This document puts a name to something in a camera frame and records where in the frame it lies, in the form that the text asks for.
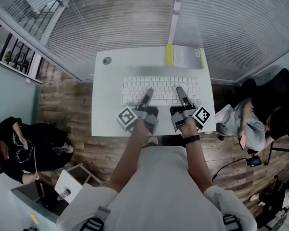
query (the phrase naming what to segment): black hair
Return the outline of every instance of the black hair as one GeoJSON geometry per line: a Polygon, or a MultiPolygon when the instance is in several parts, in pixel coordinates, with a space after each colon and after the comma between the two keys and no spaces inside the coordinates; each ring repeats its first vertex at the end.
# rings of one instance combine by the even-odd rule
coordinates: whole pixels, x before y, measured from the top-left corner
{"type": "Polygon", "coordinates": [[[270,131],[274,140],[289,134],[289,108],[280,107],[272,113],[270,131]]]}

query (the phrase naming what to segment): black strap buckle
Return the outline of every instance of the black strap buckle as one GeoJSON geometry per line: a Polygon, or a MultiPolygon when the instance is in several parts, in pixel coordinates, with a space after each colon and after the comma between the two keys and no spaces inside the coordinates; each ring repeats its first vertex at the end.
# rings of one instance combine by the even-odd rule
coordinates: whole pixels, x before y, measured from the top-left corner
{"type": "Polygon", "coordinates": [[[223,223],[228,226],[230,231],[243,231],[240,221],[234,215],[224,215],[223,223]]]}
{"type": "Polygon", "coordinates": [[[89,229],[91,231],[102,231],[104,228],[104,223],[99,218],[90,218],[88,219],[81,227],[80,231],[89,229]]]}

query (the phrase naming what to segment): white t-shirt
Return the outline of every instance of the white t-shirt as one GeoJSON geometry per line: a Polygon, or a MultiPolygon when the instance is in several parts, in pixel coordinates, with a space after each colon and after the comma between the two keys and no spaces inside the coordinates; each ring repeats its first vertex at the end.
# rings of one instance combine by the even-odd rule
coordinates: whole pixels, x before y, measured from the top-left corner
{"type": "Polygon", "coordinates": [[[289,207],[289,189],[285,190],[285,198],[284,198],[284,202],[283,202],[283,208],[284,207],[286,207],[286,208],[289,207]]]}
{"type": "Polygon", "coordinates": [[[235,215],[243,230],[257,224],[232,191],[217,186],[204,194],[189,176],[183,147],[142,149],[138,170],[118,194],[88,184],[64,210],[57,231],[79,231],[99,205],[111,210],[105,231],[223,231],[223,215],[235,215]]]}

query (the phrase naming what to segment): black and white marker cube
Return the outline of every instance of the black and white marker cube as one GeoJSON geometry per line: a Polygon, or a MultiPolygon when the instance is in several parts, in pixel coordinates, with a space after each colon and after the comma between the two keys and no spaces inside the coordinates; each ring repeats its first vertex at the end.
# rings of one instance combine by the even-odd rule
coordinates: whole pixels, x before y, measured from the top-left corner
{"type": "Polygon", "coordinates": [[[126,106],[118,115],[117,115],[117,121],[121,125],[121,127],[126,131],[131,127],[131,125],[137,120],[137,115],[134,113],[134,111],[126,106]]]}
{"type": "Polygon", "coordinates": [[[204,127],[210,119],[211,114],[203,106],[200,106],[192,116],[204,127]]]}

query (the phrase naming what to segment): window blinds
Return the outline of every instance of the window blinds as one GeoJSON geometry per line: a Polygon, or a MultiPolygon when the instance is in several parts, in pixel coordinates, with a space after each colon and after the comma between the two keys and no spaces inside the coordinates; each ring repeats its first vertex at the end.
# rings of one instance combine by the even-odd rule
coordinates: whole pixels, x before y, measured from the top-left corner
{"type": "Polygon", "coordinates": [[[211,78],[236,80],[289,43],[289,0],[182,0],[173,44],[205,49],[211,78]]]}
{"type": "Polygon", "coordinates": [[[83,81],[98,51],[167,44],[173,0],[57,0],[51,8],[55,1],[0,0],[0,8],[83,81]]]}

